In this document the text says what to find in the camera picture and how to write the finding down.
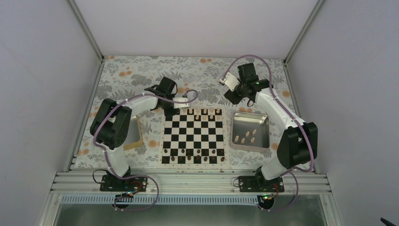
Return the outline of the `metal tray with light pieces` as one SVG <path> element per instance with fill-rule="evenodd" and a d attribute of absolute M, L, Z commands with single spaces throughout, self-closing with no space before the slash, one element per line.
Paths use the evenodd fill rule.
<path fill-rule="evenodd" d="M 237 150 L 265 153 L 270 147 L 269 117 L 265 114 L 234 112 L 231 118 L 230 147 Z"/>

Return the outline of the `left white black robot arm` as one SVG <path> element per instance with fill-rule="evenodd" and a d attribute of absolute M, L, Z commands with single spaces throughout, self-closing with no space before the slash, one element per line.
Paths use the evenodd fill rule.
<path fill-rule="evenodd" d="M 117 102 L 106 98 L 101 102 L 91 126 L 93 144 L 101 148 L 107 163 L 107 173 L 112 184 L 120 191 L 130 187 L 130 167 L 123 145 L 127 139 L 130 121 L 145 111 L 163 109 L 165 116 L 173 116 L 179 108 L 189 104 L 187 94 L 177 97 L 177 84 L 163 77 L 161 82 L 144 89 L 138 95 Z"/>

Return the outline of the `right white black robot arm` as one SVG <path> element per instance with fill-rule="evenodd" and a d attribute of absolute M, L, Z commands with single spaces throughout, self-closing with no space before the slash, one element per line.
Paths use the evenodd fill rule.
<path fill-rule="evenodd" d="M 266 192 L 273 185 L 273 179 L 292 170 L 310 172 L 317 157 L 318 128 L 313 122 L 305 122 L 283 103 L 273 88 L 270 79 L 259 79 L 253 63 L 238 66 L 239 77 L 226 71 L 220 83 L 228 90 L 224 97 L 232 104 L 248 98 L 256 103 L 282 131 L 277 156 L 259 167 L 255 173 L 255 186 Z"/>

